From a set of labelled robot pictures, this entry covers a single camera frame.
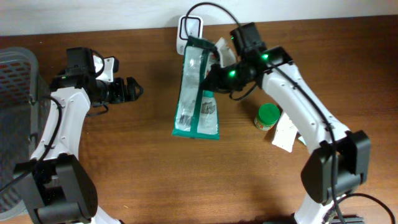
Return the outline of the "green 3M gloves package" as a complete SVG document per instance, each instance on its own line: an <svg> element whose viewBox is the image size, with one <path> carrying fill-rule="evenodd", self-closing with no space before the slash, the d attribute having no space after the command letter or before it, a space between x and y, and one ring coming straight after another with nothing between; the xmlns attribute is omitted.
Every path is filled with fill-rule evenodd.
<svg viewBox="0 0 398 224"><path fill-rule="evenodd" d="M174 118L174 136L218 140L218 107L212 91L200 90L200 84L211 66L219 64L214 55L215 44L189 37L183 55L183 67Z"/></svg>

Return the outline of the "green lid spice jar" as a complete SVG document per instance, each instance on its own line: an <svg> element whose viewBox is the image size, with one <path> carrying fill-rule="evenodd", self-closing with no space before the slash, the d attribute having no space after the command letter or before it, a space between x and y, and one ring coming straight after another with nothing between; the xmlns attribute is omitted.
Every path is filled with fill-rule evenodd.
<svg viewBox="0 0 398 224"><path fill-rule="evenodd" d="M254 119L254 124L261 131L268 131L278 122L280 118L279 108L272 103L262 105Z"/></svg>

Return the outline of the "white tube with tan cap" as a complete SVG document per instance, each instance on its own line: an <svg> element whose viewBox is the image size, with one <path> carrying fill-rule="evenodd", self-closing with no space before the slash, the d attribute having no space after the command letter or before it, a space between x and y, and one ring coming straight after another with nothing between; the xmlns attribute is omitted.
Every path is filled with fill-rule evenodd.
<svg viewBox="0 0 398 224"><path fill-rule="evenodd" d="M297 127L284 111L277 123L272 145L287 152L292 152L297 133Z"/></svg>

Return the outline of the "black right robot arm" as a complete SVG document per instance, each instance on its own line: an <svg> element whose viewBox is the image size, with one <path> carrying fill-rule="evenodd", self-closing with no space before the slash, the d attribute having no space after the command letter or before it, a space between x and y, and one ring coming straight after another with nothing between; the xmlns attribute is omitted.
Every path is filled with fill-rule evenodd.
<svg viewBox="0 0 398 224"><path fill-rule="evenodd" d="M300 208L281 223L329 223L340 215L337 200L353 193L368 177L371 142L336 119L303 80L281 47L268 49L255 23L230 32L240 61L212 66L200 89L241 91L255 82L283 109L303 137L310 157L301 171L306 194Z"/></svg>

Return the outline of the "mint green wipes packet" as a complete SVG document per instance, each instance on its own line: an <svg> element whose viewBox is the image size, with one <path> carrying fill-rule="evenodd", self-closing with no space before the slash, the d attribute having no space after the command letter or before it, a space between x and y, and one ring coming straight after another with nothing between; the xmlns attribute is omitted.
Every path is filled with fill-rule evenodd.
<svg viewBox="0 0 398 224"><path fill-rule="evenodd" d="M301 135L299 135L297 139L298 139L303 145L306 146L306 142L305 142L304 138L303 138Z"/></svg>

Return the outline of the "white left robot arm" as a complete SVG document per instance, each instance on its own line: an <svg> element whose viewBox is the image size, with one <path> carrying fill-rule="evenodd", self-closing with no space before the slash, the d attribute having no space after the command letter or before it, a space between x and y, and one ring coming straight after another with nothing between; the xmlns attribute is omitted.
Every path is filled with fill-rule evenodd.
<svg viewBox="0 0 398 224"><path fill-rule="evenodd" d="M17 190L33 223L114 223L78 160L90 108L136 101L144 92L133 77L116 78L119 60L87 47L67 49L67 66L50 84L50 111L30 160L14 169Z"/></svg>

